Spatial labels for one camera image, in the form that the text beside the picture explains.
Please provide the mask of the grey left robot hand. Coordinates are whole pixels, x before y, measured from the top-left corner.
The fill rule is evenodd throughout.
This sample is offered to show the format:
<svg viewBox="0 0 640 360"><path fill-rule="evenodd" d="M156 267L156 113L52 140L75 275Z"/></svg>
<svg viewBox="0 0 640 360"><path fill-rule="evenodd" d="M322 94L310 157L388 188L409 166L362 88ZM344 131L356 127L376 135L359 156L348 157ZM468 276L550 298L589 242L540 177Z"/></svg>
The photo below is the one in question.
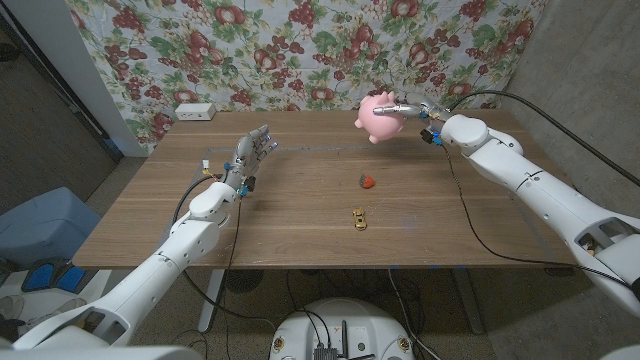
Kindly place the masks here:
<svg viewBox="0 0 640 360"><path fill-rule="evenodd" d="M255 175L260 162L277 146L271 141L267 124L248 132L239 139L223 182L238 190L247 178Z"/></svg>

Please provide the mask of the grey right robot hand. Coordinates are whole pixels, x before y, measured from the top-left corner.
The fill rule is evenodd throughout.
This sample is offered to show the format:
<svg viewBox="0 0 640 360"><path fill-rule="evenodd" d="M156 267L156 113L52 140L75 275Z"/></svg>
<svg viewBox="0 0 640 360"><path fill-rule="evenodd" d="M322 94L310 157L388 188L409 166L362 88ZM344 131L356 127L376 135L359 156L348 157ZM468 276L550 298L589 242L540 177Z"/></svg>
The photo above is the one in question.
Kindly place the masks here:
<svg viewBox="0 0 640 360"><path fill-rule="evenodd" d="M452 113L429 98L420 98L417 102L396 99L391 105L379 105L373 108L376 116L398 115L404 118L431 119L446 122Z"/></svg>

